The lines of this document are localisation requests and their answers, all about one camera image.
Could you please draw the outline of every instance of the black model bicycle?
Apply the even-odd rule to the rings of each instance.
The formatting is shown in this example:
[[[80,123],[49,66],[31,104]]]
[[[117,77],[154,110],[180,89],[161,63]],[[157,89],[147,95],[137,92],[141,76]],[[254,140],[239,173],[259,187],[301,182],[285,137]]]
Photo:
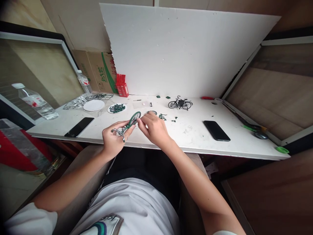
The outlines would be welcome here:
[[[177,96],[176,101],[169,102],[169,108],[179,107],[179,109],[183,108],[185,110],[188,110],[191,108],[192,105],[193,103],[191,101],[189,101],[188,99],[182,100],[180,96]]]

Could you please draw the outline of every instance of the red object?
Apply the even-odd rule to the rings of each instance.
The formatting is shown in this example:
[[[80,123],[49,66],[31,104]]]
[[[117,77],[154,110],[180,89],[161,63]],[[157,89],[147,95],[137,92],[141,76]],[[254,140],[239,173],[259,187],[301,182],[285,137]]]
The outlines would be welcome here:
[[[52,162],[52,154],[48,146],[41,140],[30,136],[25,130],[20,130],[27,139],[48,159]],[[38,168],[15,147],[13,143],[0,131],[0,163],[21,171],[36,171]]]
[[[202,96],[201,99],[203,99],[203,100],[214,100],[214,98],[208,97],[208,96]]]
[[[128,97],[129,96],[127,85],[125,83],[125,77],[126,77],[126,75],[124,75],[124,74],[117,74],[116,75],[116,88],[118,90],[118,94],[120,95],[120,97]]]

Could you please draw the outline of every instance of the hand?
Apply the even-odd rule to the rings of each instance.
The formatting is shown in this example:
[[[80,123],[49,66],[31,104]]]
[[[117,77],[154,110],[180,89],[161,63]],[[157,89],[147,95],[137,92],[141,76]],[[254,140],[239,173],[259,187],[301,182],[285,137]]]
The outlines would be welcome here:
[[[116,131],[111,132],[114,128],[119,129],[120,127],[124,127],[129,123],[128,121],[119,121],[110,125],[106,129],[102,131],[103,137],[103,155],[108,159],[108,161],[112,160],[124,147],[123,137],[116,135]],[[136,125],[132,125],[124,134],[125,141],[128,140],[129,136],[133,132]]]
[[[172,139],[167,133],[164,120],[158,118],[153,112],[150,111],[142,118],[137,118],[137,122],[144,135],[160,149],[171,143]]]

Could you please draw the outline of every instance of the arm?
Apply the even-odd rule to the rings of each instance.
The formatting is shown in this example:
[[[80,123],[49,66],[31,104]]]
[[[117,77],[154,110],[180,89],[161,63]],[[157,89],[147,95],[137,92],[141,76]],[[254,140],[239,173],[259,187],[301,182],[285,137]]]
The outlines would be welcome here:
[[[149,112],[138,119],[138,127],[175,165],[190,196],[200,209],[206,234],[211,235],[220,230],[238,235],[245,234],[233,211],[216,187],[170,138],[164,121]]]
[[[104,129],[102,131],[104,148],[101,153],[38,194],[33,199],[36,207],[59,214],[68,206],[104,164],[112,160],[122,150],[125,144],[122,141],[122,137],[116,136],[116,132],[112,133],[111,130],[123,127],[128,122],[117,122]],[[126,135],[130,136],[134,128],[135,125],[129,128],[126,131]]]

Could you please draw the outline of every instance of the white plate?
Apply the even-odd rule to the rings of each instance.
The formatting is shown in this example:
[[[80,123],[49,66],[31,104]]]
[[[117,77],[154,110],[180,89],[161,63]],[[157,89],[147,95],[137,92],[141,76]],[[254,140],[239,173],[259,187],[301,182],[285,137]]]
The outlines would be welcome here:
[[[104,107],[104,102],[101,100],[92,100],[88,101],[86,104],[84,104],[84,110],[87,111],[97,111]]]
[[[112,105],[108,108],[108,112],[109,112],[109,113],[112,113],[112,112],[110,111],[110,108],[111,108],[112,106],[116,105],[116,104],[124,104],[124,103],[115,103],[115,104],[112,104]],[[125,109],[122,110],[122,111],[120,111],[120,112],[118,112],[118,113],[122,113],[122,112],[124,112],[125,110],[127,110],[127,105],[124,104],[124,106],[125,106]]]

